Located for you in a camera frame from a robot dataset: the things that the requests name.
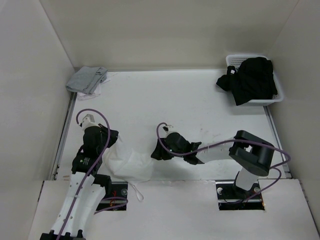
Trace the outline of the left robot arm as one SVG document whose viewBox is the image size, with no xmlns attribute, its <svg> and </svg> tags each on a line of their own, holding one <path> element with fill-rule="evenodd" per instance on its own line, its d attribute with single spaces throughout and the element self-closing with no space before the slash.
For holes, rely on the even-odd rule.
<svg viewBox="0 0 320 240">
<path fill-rule="evenodd" d="M 104 148 L 112 147 L 119 132 L 102 124 L 84 129 L 83 144 L 72 161 L 68 191 L 58 217 L 49 233 L 41 240 L 84 240 L 101 200 L 112 195 L 112 181 L 108 175 L 99 174 Z"/>
</svg>

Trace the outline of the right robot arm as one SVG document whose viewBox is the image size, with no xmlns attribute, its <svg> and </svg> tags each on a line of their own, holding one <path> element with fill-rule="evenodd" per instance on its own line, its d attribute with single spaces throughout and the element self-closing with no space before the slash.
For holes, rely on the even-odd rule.
<svg viewBox="0 0 320 240">
<path fill-rule="evenodd" d="M 236 197 L 243 198 L 259 177 L 269 175 L 273 155 L 273 144 L 245 130 L 237 131 L 230 142 L 216 143 L 213 147 L 201 141 L 189 142 L 178 132 L 168 131 L 166 137 L 157 140 L 150 157 L 158 161 L 180 157 L 191 165 L 233 159 L 242 169 L 231 190 Z"/>
</svg>

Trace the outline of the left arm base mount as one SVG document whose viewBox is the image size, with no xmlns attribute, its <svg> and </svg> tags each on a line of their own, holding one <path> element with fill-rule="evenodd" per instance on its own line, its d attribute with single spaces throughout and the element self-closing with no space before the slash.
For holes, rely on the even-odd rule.
<svg viewBox="0 0 320 240">
<path fill-rule="evenodd" d="M 108 208 L 108 211 L 126 211 L 128 197 L 128 183 L 124 181 L 114 181 L 111 187 L 100 201 L 96 211 Z"/>
</svg>

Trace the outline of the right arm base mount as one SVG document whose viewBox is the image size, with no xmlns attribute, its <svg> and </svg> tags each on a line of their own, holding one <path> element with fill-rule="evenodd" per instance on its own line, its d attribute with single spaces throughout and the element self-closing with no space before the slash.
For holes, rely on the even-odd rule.
<svg viewBox="0 0 320 240">
<path fill-rule="evenodd" d="M 260 185 L 256 181 L 249 191 L 236 187 L 233 181 L 216 181 L 216 194 L 220 211 L 264 211 L 265 205 Z"/>
</svg>

